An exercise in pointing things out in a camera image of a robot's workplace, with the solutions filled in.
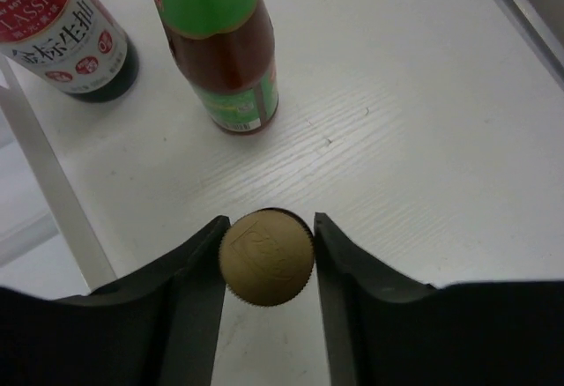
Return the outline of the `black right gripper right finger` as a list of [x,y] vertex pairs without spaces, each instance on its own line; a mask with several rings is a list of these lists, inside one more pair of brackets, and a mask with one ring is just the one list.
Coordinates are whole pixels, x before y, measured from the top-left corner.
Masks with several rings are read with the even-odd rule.
[[423,284],[323,213],[314,244],[332,384],[562,384],[561,281]]

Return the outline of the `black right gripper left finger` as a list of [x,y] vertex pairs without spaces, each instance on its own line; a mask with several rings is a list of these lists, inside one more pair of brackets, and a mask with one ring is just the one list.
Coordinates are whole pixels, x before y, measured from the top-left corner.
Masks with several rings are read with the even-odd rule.
[[1,291],[4,385],[207,385],[226,285],[219,216],[182,245],[88,295]]

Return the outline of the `small gold-cap bottle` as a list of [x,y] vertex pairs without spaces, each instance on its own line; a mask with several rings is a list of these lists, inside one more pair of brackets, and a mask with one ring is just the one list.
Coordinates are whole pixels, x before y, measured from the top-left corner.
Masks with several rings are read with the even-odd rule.
[[227,288],[256,307],[294,299],[309,282],[314,262],[310,228],[282,208],[263,208],[238,219],[219,246],[219,270]]

